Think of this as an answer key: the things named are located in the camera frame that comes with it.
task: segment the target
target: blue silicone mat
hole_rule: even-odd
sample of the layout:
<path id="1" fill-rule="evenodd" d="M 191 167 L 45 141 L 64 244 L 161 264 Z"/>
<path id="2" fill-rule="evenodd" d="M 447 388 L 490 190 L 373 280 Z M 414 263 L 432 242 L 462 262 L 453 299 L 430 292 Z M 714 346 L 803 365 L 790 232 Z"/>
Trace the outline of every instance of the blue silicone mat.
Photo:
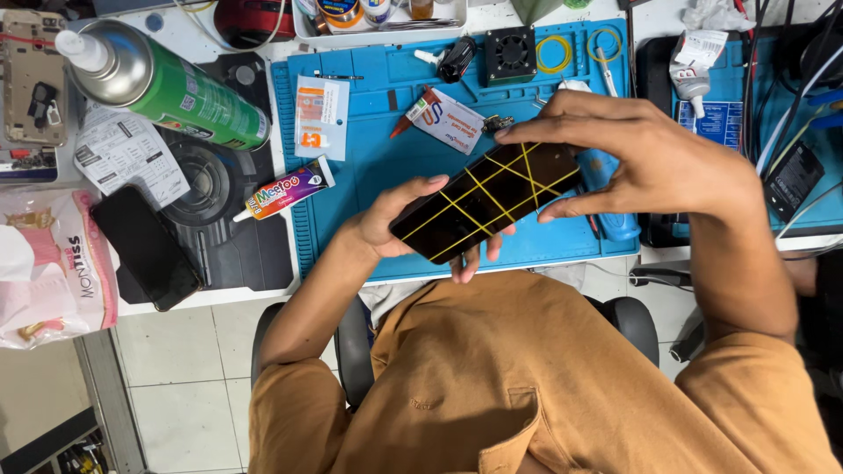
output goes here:
<path id="1" fill-rule="evenodd" d="M 626 49 L 626 22 L 613 19 L 599 22 L 556 24 L 535 29 L 536 42 L 548 35 L 561 35 L 572 46 L 571 63 L 562 71 L 565 79 L 585 81 L 598 94 L 606 94 L 599 64 L 586 52 L 586 40 L 595 31 L 608 28 L 621 38 L 620 54 L 609 63 L 618 93 L 626 95 L 629 68 Z M 413 56 L 415 49 L 438 54 L 454 40 L 429 41 L 402 46 L 369 46 L 342 51 L 291 56 L 286 62 L 272 64 L 278 112 L 281 117 L 284 157 L 288 170 L 305 159 L 294 156 L 293 143 L 297 77 L 323 74 L 357 75 L 351 81 L 349 99 L 346 161 L 331 161 L 336 186 L 321 191 L 293 207 L 293 227 L 302 275 L 307 275 L 336 229 L 349 217 L 371 205 L 383 189 L 397 186 L 417 175 L 455 175 L 468 163 L 491 148 L 491 134 L 485 134 L 470 156 L 466 156 L 425 132 L 412 127 L 390 140 L 389 134 L 399 118 L 422 95 L 428 84 L 476 110 L 483 116 L 499 114 L 526 121 L 536 116 L 533 107 L 536 92 L 548 99 L 561 81 L 559 74 L 539 72 L 533 81 L 486 88 L 483 36 L 475 36 L 478 50 L 463 80 L 445 84 L 435 77 L 434 66 Z M 607 57 L 618 52 L 615 39 L 606 33 L 593 39 L 604 48 Z M 560 64 L 562 47 L 549 41 L 542 48 L 542 61 L 548 67 Z M 390 91 L 394 101 L 390 109 Z M 624 242 L 596 240 L 585 218 L 556 219 L 539 226 L 535 214 L 517 223 L 518 232 L 504 236 L 504 246 L 497 261 L 481 262 L 483 269 L 533 267 L 560 261 L 601 256 L 621 256 L 638 252 L 638 239 Z M 435 266 L 419 255 L 383 259 L 369 281 L 432 277 L 448 274 L 448 266 Z"/>
<path id="2" fill-rule="evenodd" d="M 772 65 L 775 40 L 775 37 L 768 37 L 761 38 L 758 42 L 758 66 L 755 70 L 756 84 L 754 86 L 756 108 L 761 106 L 767 88 L 770 87 L 773 78 L 776 76 Z M 709 74 L 711 75 L 711 92 L 706 94 L 705 101 L 740 101 L 744 97 L 744 60 L 740 41 L 729 41 L 726 44 L 726 48 L 715 62 L 714 67 L 709 70 Z M 794 88 L 798 87 L 798 83 L 793 84 Z M 824 91 L 825 89 L 821 89 L 813 93 L 818 94 Z M 780 84 L 776 86 L 770 101 L 764 108 L 764 117 L 761 121 L 762 149 L 773 133 L 776 123 L 793 102 L 793 97 L 793 94 L 787 92 Z M 674 90 L 674 113 L 678 102 L 679 98 Z M 802 128 L 802 125 L 813 116 L 816 107 L 810 107 L 806 103 L 807 99 L 802 101 L 802 105 L 799 107 L 788 131 L 785 144 L 789 143 L 791 138 Z M 840 127 L 826 130 L 808 129 L 802 136 L 802 140 L 811 148 L 811 151 L 825 168 L 825 176 L 808 195 L 805 200 L 807 203 L 840 182 L 840 178 L 843 177 L 843 160 L 840 159 L 840 150 L 843 149 L 843 135 L 840 134 Z M 767 164 L 769 165 L 773 160 L 768 159 Z M 768 213 L 770 214 L 771 227 L 774 230 L 784 227 L 785 223 L 769 206 Z M 786 237 L 831 234 L 840 232 L 841 227 L 843 227 L 843 193 L 837 192 L 820 201 L 799 218 L 793 227 L 787 231 Z M 688 224 L 674 224 L 672 234 L 674 237 L 688 237 L 690 235 Z"/>

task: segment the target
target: desk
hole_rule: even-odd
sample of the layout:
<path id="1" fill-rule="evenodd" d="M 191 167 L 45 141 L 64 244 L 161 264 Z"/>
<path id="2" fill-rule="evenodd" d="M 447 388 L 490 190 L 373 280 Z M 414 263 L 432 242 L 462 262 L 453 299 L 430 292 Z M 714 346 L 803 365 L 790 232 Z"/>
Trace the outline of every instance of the desk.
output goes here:
<path id="1" fill-rule="evenodd" d="M 685 28 L 681 21 L 682 11 L 685 8 L 688 8 L 692 3 L 693 2 L 691 0 L 653 0 L 633 8 L 630 13 L 632 25 L 631 37 L 636 48 L 650 38 L 665 35 L 678 35 L 681 33 Z M 776 2 L 771 5 L 771 10 L 767 14 L 767 18 L 770 19 L 770 24 L 782 24 L 784 22 L 786 4 L 786 2 Z M 809 3 L 797 2 L 793 19 L 794 23 L 813 21 L 828 7 L 829 4 L 831 4 L 831 0 L 818 0 L 817 2 Z M 747 9 L 750 12 L 753 11 L 752 3 L 747 4 Z M 149 33 L 144 26 L 144 19 L 153 11 L 160 14 L 164 19 L 164 27 L 158 33 Z M 216 35 L 216 31 L 213 28 L 212 15 L 213 8 L 209 8 L 208 10 L 200 12 L 197 16 L 199 20 L 212 32 L 212 34 Z M 594 2 L 592 2 L 592 4 L 585 10 L 571 10 L 566 7 L 558 8 L 554 12 L 539 20 L 536 25 L 541 26 L 546 24 L 559 24 L 582 20 L 626 18 L 626 15 L 626 12 L 619 10 L 615 0 L 594 0 Z M 468 16 L 469 20 L 466 28 L 466 32 L 468 34 L 476 34 L 489 29 L 507 28 L 521 25 L 521 20 L 515 13 L 515 9 L 509 0 L 505 3 L 472 7 L 469 9 Z M 155 40 L 166 45 L 175 53 L 192 62 L 212 62 L 222 52 L 221 48 L 211 43 L 211 41 L 209 41 L 199 30 L 197 30 L 195 25 L 176 8 L 158 8 L 156 10 L 148 10 L 140 13 L 127 13 L 115 18 L 136 26 L 138 29 L 150 34 L 150 36 L 152 36 Z M 265 46 L 259 51 L 267 62 L 284 61 L 291 55 L 304 54 L 308 52 L 313 52 L 313 49 L 301 42 L 299 39 L 291 40 L 285 43 L 273 43 Z M 275 107 L 273 107 L 272 114 L 274 124 L 277 124 L 277 110 Z M 276 164 L 276 174 L 284 175 L 283 155 L 280 148 L 280 140 L 278 139 L 280 134 L 277 130 L 277 125 L 273 125 L 272 133 L 274 135 L 272 153 L 273 162 Z M 284 211 L 283 215 L 287 218 L 288 225 L 290 225 L 289 223 L 291 219 L 289 211 Z M 294 248 L 294 243 L 292 242 L 293 232 L 291 231 L 288 234 L 291 236 L 291 248 Z M 827 245 L 839 238 L 843 238 L 843 234 L 784 239 L 779 241 L 779 247 L 783 250 L 817 248 Z M 677 247 L 673 249 L 650 249 L 642 247 L 642 263 L 687 260 L 688 258 L 690 258 L 689 247 Z M 247 288 L 231 288 L 200 292 L 188 298 L 185 302 L 180 304 L 178 308 L 230 303 L 247 299 L 288 296 L 292 294 L 295 288 L 298 287 L 298 265 L 294 265 L 294 268 L 296 268 L 295 272 L 297 273 L 296 282 L 286 290 L 253 292 Z M 152 305 L 150 304 L 129 305 L 122 300 L 120 303 L 120 315 L 154 311 Z"/>

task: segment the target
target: person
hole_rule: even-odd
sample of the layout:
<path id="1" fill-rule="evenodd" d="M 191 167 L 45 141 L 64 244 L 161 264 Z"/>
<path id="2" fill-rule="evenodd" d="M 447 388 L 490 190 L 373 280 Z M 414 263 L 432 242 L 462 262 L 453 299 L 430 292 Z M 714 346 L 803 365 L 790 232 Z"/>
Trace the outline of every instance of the person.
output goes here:
<path id="1" fill-rule="evenodd" d="M 382 320 L 375 383 L 350 414 L 318 357 L 379 260 L 411 252 L 389 222 L 447 182 L 415 178 L 340 227 L 271 323 L 250 403 L 250 472 L 841 472 L 746 160 L 645 100 L 567 90 L 496 140 L 599 148 L 620 161 L 604 190 L 549 204 L 541 223 L 690 213 L 704 351 L 674 385 L 574 288 L 525 271 L 474 275 L 474 248 L 453 278 Z M 490 260 L 501 245 L 489 240 Z"/>

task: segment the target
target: black fan unit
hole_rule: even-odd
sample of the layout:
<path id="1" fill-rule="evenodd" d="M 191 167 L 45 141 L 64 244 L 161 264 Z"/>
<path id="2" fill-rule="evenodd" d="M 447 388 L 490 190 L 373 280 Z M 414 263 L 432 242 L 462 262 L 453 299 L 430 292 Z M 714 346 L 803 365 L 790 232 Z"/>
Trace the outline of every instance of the black fan unit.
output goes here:
<path id="1" fill-rule="evenodd" d="M 535 32 L 519 26 L 486 32 L 486 86 L 527 83 L 535 68 Z"/>

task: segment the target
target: black smartphone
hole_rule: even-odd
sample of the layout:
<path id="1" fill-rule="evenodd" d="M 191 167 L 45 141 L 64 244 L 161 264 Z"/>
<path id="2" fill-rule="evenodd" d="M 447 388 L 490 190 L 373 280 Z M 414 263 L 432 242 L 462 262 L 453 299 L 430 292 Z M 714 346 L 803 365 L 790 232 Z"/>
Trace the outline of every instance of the black smartphone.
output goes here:
<path id="1" fill-rule="evenodd" d="M 156 310 L 169 310 L 202 288 L 199 274 L 137 186 L 123 186 L 92 206 L 91 218 Z"/>

